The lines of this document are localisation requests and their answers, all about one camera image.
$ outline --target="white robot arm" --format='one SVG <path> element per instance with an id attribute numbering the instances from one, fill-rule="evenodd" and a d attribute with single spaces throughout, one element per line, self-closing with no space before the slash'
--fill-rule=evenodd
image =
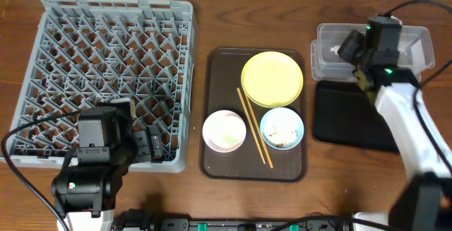
<path id="1" fill-rule="evenodd" d="M 410 180 L 415 174 L 433 172 L 437 177 L 451 177 L 444 162 L 435 151 L 432 142 L 422 128 L 413 107 L 413 93 L 416 87 L 410 83 L 393 83 L 381 86 L 375 101 L 375 108 L 385 119 L 402 156 Z M 449 162 L 452 152 L 425 107 L 422 93 L 416 97 L 422 118 Z"/>

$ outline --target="white bowl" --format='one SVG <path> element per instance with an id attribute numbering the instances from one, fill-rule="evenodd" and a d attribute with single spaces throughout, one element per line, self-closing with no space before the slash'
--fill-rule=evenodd
<path id="1" fill-rule="evenodd" d="M 225 131 L 233 129 L 234 140 L 227 142 L 223 140 Z M 246 137 L 246 125 L 240 116 L 229 110 L 220 110 L 211 114 L 203 125 L 203 139 L 206 145 L 219 153 L 228 153 L 240 147 Z"/>

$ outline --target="blue bowl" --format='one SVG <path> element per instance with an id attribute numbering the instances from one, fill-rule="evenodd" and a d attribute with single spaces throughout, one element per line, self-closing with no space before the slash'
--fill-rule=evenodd
<path id="1" fill-rule="evenodd" d="M 297 140 L 295 140 L 294 143 L 287 145 L 285 147 L 277 147 L 275 144 L 273 144 L 270 140 L 266 137 L 266 126 L 271 126 L 271 124 L 287 124 L 291 123 L 293 124 L 290 127 L 294 127 L 297 130 Z M 261 120 L 260 124 L 261 134 L 264 139 L 264 141 L 274 149 L 278 150 L 287 150 L 294 148 L 299 142 L 302 141 L 303 135 L 304 135 L 304 125 L 302 119 L 299 117 L 299 115 L 285 107 L 278 107 L 273 108 L 270 111 L 268 111 Z"/>

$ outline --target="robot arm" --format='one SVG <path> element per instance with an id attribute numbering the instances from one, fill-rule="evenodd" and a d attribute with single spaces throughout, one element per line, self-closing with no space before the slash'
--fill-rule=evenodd
<path id="1" fill-rule="evenodd" d="M 415 90 L 416 87 L 410 83 L 381 86 L 376 96 L 375 108 L 385 119 L 393 134 L 409 180 L 416 174 L 426 172 L 433 172 L 437 177 L 451 177 L 451 173 L 439 158 L 415 114 L 412 106 Z M 430 117 L 420 91 L 416 101 L 430 133 L 449 162 L 452 162 L 452 152 Z"/>
<path id="2" fill-rule="evenodd" d="M 388 215 L 357 213 L 355 217 L 404 230 L 450 230 L 452 210 L 441 202 L 452 198 L 451 171 L 444 162 L 452 161 L 452 153 L 424 105 L 415 75 L 398 66 L 401 28 L 392 18 L 371 17 L 366 35 L 352 31 L 338 50 L 341 58 L 356 66 L 358 85 L 385 119 L 409 180 Z M 354 224 L 353 228 L 370 231 L 363 225 Z"/>
<path id="3" fill-rule="evenodd" d="M 81 111 L 78 118 L 80 146 L 77 165 L 63 164 L 52 182 L 55 208 L 70 231 L 110 231 L 114 219 L 117 192 L 129 166 L 138 162 L 138 146 L 133 139 L 135 104 L 128 98 L 100 103 Z M 141 141 L 148 145 L 151 161 L 162 156 L 161 139 L 156 125 L 148 126 Z M 69 164 L 73 152 L 66 154 Z M 59 230 L 64 230 L 57 222 Z"/>

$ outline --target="yellow plate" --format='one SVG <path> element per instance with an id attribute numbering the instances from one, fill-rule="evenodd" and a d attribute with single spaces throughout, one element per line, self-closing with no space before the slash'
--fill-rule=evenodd
<path id="1" fill-rule="evenodd" d="M 297 62 L 279 52 L 253 56 L 242 70 L 245 94 L 263 107 L 284 107 L 301 93 L 303 73 Z"/>

